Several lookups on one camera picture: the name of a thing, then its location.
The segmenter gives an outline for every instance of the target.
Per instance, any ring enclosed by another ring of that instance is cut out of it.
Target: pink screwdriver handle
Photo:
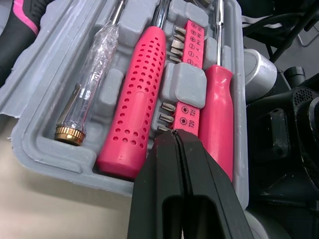
[[[233,103],[230,81],[233,74],[214,65],[206,70],[206,104],[200,112],[198,137],[207,152],[233,179]]]
[[[110,131],[97,159],[102,172],[134,179],[143,166],[165,55],[163,30],[149,27],[135,46]]]

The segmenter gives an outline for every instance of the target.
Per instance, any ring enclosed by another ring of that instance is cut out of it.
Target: screwdriver
[[[232,72],[221,66],[224,1],[215,1],[217,64],[206,70],[206,104],[200,113],[199,139],[230,180],[233,178],[233,103],[230,96]]]
[[[160,0],[137,42],[118,106],[97,159],[101,172],[134,179],[146,159],[149,131],[166,57],[163,31],[170,0]]]
[[[124,8],[125,1],[118,0],[110,20],[95,34],[78,82],[57,121],[55,140],[75,146],[82,144],[100,85],[109,71],[118,46],[118,22]]]

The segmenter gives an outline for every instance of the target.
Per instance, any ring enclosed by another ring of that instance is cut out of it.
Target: voltage tester screwdriver
[[[137,42],[114,119],[97,159],[102,172],[135,178],[146,159],[149,131],[160,88],[170,0],[160,0],[150,26]]]
[[[14,0],[9,19],[0,35],[0,87],[22,53],[36,39],[40,20],[53,0]]]
[[[118,22],[124,7],[125,1],[118,0],[110,20],[95,34],[79,80],[57,121],[55,140],[76,146],[82,144],[86,136],[86,123],[92,116],[94,101],[117,49]]]
[[[215,38],[217,64],[206,70],[206,104],[200,112],[198,137],[207,152],[226,172],[233,176],[233,103],[230,96],[232,72],[221,66],[224,1],[215,1]]]

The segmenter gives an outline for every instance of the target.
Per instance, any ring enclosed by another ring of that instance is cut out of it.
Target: brass cap
[[[54,139],[63,143],[80,146],[85,134],[77,129],[57,126],[55,129]]]

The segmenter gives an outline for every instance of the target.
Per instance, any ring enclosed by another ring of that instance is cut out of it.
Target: beige table surface
[[[0,239],[125,239],[131,198],[25,169],[0,132]]]

